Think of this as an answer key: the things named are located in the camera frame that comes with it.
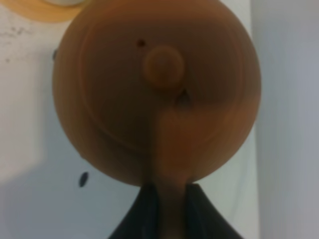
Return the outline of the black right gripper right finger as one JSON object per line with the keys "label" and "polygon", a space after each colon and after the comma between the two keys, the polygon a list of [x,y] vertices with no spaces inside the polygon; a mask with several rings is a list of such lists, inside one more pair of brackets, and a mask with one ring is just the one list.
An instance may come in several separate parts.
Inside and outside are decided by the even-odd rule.
{"label": "black right gripper right finger", "polygon": [[186,186],[185,231],[188,239],[242,238],[217,211],[199,184]]}

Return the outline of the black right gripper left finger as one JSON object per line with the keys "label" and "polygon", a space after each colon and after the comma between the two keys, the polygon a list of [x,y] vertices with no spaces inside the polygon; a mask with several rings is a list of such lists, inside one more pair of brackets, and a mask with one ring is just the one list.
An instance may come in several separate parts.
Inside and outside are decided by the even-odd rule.
{"label": "black right gripper left finger", "polygon": [[160,200],[155,184],[141,187],[133,205],[109,236],[111,239],[163,239]]}

